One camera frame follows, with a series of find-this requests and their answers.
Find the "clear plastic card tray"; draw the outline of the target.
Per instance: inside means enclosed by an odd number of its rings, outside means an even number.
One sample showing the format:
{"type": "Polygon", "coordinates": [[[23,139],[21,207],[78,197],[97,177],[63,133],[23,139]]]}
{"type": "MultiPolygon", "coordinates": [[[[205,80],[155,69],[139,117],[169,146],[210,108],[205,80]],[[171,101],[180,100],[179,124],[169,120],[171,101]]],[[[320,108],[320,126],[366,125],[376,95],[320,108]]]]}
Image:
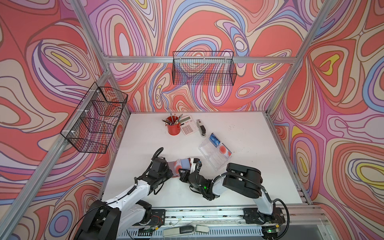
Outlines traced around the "clear plastic card tray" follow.
{"type": "Polygon", "coordinates": [[[209,140],[209,137],[205,139],[199,146],[199,150],[202,153],[202,155],[205,157],[206,160],[210,163],[212,168],[215,171],[220,170],[223,166],[225,166],[229,159],[224,158],[224,156],[219,152],[219,147],[215,147],[211,141],[209,140]]]}

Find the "red white credit card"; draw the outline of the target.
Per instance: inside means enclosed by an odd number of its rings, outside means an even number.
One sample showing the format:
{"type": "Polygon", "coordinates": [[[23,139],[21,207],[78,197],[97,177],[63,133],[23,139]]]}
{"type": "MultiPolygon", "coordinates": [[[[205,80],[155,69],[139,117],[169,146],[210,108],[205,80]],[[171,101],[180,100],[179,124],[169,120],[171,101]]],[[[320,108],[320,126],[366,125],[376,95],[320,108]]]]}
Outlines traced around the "red white credit card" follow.
{"type": "Polygon", "coordinates": [[[174,166],[174,173],[176,175],[179,174],[179,169],[182,169],[183,166],[182,166],[182,160],[176,160],[173,162],[173,166],[174,166]]]}

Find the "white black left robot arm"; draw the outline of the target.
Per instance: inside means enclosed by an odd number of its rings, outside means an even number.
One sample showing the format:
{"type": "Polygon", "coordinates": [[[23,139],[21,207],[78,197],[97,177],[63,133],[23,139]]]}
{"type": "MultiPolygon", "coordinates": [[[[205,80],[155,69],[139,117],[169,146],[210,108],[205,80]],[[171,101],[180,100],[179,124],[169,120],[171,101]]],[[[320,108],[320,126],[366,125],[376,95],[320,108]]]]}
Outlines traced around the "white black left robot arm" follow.
{"type": "Polygon", "coordinates": [[[152,206],[143,198],[151,193],[158,194],[173,173],[168,162],[160,154],[160,147],[151,158],[151,163],[142,175],[134,178],[134,184],[116,197],[105,202],[95,201],[78,220],[74,234],[71,229],[69,240],[115,240],[122,231],[141,221],[151,220],[152,206]]]}

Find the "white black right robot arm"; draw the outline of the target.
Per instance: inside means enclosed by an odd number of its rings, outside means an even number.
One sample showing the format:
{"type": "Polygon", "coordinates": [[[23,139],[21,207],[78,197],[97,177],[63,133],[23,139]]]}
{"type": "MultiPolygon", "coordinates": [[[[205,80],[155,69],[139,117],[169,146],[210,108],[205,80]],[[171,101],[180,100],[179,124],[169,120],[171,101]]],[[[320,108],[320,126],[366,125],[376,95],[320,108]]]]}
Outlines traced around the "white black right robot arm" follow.
{"type": "Polygon", "coordinates": [[[191,169],[178,169],[180,181],[189,184],[190,190],[200,194],[204,199],[213,201],[219,198],[225,191],[231,190],[246,198],[252,199],[255,208],[244,209],[243,218],[247,224],[289,224],[289,215],[284,216],[283,209],[276,206],[279,202],[284,210],[287,206],[282,200],[272,200],[266,188],[262,186],[261,171],[235,163],[227,164],[226,172],[214,179],[206,179],[200,175],[202,163],[197,160],[191,169]]]}

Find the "red leather card holder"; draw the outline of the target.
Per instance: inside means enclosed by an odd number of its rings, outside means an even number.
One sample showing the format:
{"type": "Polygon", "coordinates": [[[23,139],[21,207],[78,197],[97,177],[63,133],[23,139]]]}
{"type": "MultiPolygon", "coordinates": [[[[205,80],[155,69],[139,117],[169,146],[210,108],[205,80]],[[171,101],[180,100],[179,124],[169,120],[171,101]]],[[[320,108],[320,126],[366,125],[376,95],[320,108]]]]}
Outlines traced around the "red leather card holder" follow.
{"type": "MultiPolygon", "coordinates": [[[[194,158],[186,158],[186,159],[179,159],[179,160],[182,160],[182,166],[184,170],[188,170],[188,171],[191,171],[191,163],[193,161],[194,158]]],[[[174,166],[173,166],[173,162],[168,162],[168,165],[169,165],[169,168],[171,169],[172,171],[172,174],[173,174],[173,178],[177,178],[180,176],[180,173],[178,175],[176,175],[174,173],[174,166]]]]}

